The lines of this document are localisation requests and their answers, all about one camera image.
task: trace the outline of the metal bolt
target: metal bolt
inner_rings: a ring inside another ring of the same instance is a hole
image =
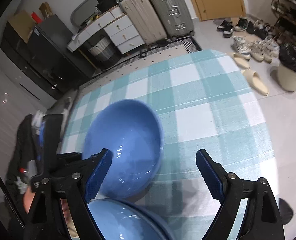
[[[47,184],[48,181],[49,181],[49,179],[47,179],[47,178],[43,178],[43,179],[42,179],[42,184]]]
[[[229,177],[230,179],[235,179],[235,178],[237,177],[237,175],[235,175],[233,172],[229,172],[229,173],[228,173],[228,177]]]
[[[71,176],[72,176],[73,179],[78,179],[80,177],[80,173],[79,172],[75,172]]]
[[[266,180],[265,178],[260,178],[260,182],[261,182],[262,184],[267,184],[267,180]]]

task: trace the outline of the black bag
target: black bag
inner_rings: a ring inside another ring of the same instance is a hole
[[[296,46],[290,43],[281,45],[279,60],[285,67],[296,72]]]

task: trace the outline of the checkered tablecloth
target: checkered tablecloth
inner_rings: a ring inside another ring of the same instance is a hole
[[[76,105],[62,153],[82,151],[91,121],[109,104],[136,98],[159,116],[164,156],[137,204],[162,216],[177,240],[199,240],[219,209],[195,164],[204,148],[227,172],[266,177],[278,195],[277,168],[267,125],[254,93],[234,61],[214,50],[169,59],[130,73],[85,95]],[[229,239],[242,222],[242,201]]]

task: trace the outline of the silver suitcase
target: silver suitcase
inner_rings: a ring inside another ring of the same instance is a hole
[[[194,33],[194,25],[185,0],[151,0],[167,33],[176,37]]]
[[[149,0],[123,0],[120,4],[147,45],[167,39],[167,33]]]

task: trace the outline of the blue bowl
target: blue bowl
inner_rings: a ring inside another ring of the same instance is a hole
[[[97,199],[88,204],[89,211],[105,239],[173,239],[168,238],[168,234],[160,230],[157,222],[146,217],[134,207],[136,207],[135,204],[132,204],[131,207],[125,203],[109,198]]]
[[[126,99],[107,106],[92,122],[82,158],[103,148],[113,152],[100,192],[124,199],[147,187],[160,167],[163,131],[155,113],[144,103]]]

